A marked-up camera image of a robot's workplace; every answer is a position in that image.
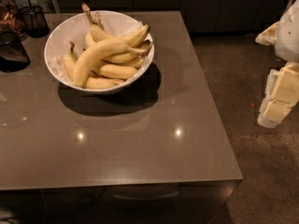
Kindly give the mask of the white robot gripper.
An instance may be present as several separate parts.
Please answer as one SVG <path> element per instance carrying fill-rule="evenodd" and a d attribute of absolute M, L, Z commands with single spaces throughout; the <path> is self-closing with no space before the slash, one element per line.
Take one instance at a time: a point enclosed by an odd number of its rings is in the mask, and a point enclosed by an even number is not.
<path fill-rule="evenodd" d="M 286 65 L 271 69 L 267 77 L 258 124 L 265 128 L 277 127 L 299 102 L 299 0 L 255 38 L 261 45 L 275 45 L 275 53 Z"/>

